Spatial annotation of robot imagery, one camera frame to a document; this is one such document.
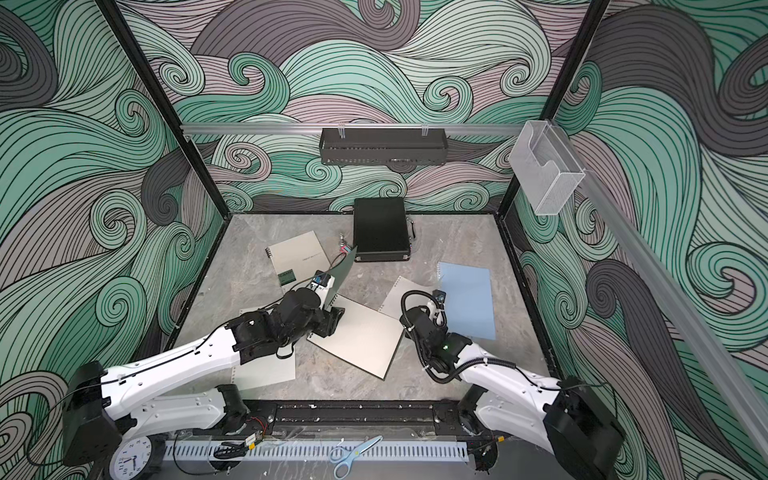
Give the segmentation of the dark green spiral notebook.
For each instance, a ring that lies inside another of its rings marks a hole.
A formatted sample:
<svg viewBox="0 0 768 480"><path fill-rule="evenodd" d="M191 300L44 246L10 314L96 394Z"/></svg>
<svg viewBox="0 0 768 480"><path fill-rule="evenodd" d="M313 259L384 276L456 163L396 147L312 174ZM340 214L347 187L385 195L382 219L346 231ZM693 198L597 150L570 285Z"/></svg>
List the dark green spiral notebook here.
<svg viewBox="0 0 768 480"><path fill-rule="evenodd" d="M345 309L336 332L325 338L309 333L307 340L327 353L383 380L402 337L402 327L397 320L339 294L354 260L355 251L352 250L339 264L326 271L335 278L335 282L327 298L321 300L322 306L325 309Z"/></svg>

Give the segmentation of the beige spiral notebook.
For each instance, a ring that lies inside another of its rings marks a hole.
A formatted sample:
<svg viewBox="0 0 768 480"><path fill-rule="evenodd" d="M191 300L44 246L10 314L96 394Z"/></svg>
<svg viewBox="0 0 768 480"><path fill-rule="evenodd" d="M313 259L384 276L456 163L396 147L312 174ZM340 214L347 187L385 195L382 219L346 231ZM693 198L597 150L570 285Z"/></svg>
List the beige spiral notebook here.
<svg viewBox="0 0 768 480"><path fill-rule="evenodd" d="M310 280L317 271L330 268L329 259L314 231L269 246L265 252L284 292L300 281Z"/></svg>

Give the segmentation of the light blue spiral notebook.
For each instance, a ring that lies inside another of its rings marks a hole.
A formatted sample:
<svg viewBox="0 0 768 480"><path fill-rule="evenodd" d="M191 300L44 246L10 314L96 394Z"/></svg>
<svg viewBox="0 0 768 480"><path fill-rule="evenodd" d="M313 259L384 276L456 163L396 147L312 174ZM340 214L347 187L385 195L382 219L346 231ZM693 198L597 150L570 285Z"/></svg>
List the light blue spiral notebook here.
<svg viewBox="0 0 768 480"><path fill-rule="evenodd" d="M440 289L446 293L449 329L467 337L495 340L490 271L440 262L438 276Z"/></svg>

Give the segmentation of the torn white lined page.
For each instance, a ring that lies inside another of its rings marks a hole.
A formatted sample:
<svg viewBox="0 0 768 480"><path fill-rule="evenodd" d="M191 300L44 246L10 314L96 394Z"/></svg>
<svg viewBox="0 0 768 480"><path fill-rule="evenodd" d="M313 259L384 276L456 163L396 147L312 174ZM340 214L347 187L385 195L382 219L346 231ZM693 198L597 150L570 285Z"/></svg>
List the torn white lined page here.
<svg viewBox="0 0 768 480"><path fill-rule="evenodd" d="M239 389L252 390L295 379L295 360L278 356L281 337L268 313L241 310L232 333L239 364L232 368L231 380Z"/></svg>

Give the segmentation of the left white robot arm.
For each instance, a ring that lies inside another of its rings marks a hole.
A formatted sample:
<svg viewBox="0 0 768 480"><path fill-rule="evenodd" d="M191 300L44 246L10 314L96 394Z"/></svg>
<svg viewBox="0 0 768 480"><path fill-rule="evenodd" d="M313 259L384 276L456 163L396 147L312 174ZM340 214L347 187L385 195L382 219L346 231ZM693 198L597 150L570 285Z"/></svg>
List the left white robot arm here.
<svg viewBox="0 0 768 480"><path fill-rule="evenodd" d="M80 366L62 404L66 466L94 462L128 440L182 429L241 430L249 409L234 384L192 396L172 390L202 377L274 356L312 333L335 333L344 314L324 290L299 288L274 307L246 312L202 339L130 364Z"/></svg>

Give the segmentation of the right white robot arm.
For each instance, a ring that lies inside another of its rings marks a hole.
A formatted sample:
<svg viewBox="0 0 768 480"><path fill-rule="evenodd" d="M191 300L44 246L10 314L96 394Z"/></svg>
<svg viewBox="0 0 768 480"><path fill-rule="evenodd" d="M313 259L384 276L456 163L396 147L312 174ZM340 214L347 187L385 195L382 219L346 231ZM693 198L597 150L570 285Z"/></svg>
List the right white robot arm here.
<svg viewBox="0 0 768 480"><path fill-rule="evenodd" d="M538 446L574 479L616 478L626 433L597 396L597 385L574 376L540 376L490 354L449 330L444 298L438 290L406 291L400 298L400 323L432 381L469 384L466 431Z"/></svg>

